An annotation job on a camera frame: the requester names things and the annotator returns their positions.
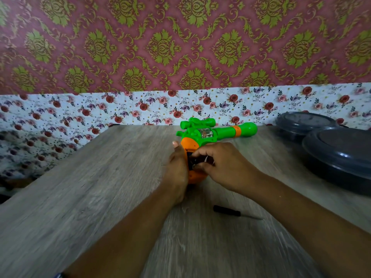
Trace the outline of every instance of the toy gun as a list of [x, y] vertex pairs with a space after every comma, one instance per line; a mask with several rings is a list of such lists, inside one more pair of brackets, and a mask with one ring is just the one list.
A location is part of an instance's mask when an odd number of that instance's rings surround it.
[[207, 174], [203, 172], [196, 172], [192, 168], [193, 165], [197, 163], [206, 162], [208, 158], [207, 156], [203, 156], [203, 160], [201, 161], [196, 160], [196, 158], [191, 158], [190, 156], [196, 151], [197, 148], [207, 143], [216, 142], [229, 137], [253, 136], [257, 132], [257, 126], [251, 122], [243, 123], [239, 126], [212, 129], [215, 124], [216, 122], [213, 118], [200, 120], [192, 117], [189, 119], [189, 121], [180, 122], [180, 128], [186, 131], [177, 131], [177, 136], [182, 137], [180, 144], [184, 148], [185, 159], [188, 163], [189, 184], [199, 183], [207, 177]]

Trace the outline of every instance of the hand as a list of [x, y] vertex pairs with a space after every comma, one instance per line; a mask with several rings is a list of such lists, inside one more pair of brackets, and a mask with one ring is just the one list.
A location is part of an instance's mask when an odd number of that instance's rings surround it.
[[177, 141], [173, 142], [174, 152], [169, 157], [164, 178], [159, 186], [174, 197], [175, 204], [184, 199], [188, 184], [188, 165], [184, 157], [183, 146]]
[[193, 157], [209, 155], [214, 159], [214, 165], [206, 162], [198, 163], [193, 169], [202, 170], [215, 182], [228, 190], [241, 193], [246, 190], [247, 182], [254, 182], [264, 174], [229, 142], [208, 143], [198, 148]]

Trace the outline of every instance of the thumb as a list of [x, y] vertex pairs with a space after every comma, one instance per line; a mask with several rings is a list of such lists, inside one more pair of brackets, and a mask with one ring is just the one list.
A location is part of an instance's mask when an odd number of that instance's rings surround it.
[[211, 175], [215, 171], [215, 167], [206, 162], [201, 162], [201, 163], [196, 164], [193, 169], [201, 170], [207, 173], [208, 175]]

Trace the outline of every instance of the gray plastic lid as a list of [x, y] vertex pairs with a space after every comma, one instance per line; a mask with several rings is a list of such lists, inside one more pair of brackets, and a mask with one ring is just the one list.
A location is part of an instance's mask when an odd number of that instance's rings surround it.
[[371, 131], [343, 127], [317, 129], [303, 139], [302, 145], [323, 163], [371, 179]]
[[285, 131], [302, 136], [318, 128], [338, 126], [336, 121], [330, 117], [309, 112], [283, 113], [277, 117], [276, 124]]

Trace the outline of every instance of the screwdriver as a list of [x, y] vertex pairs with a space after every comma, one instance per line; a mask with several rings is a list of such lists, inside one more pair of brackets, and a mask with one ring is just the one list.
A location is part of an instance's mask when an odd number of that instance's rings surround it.
[[253, 218], [255, 220], [264, 220], [262, 218], [257, 218], [255, 216], [241, 215], [241, 212], [239, 210], [232, 210], [232, 209], [221, 207], [218, 205], [214, 205], [213, 210], [216, 213], [221, 213], [221, 214], [226, 214], [226, 215], [231, 215], [231, 216], [245, 216], [247, 218]]

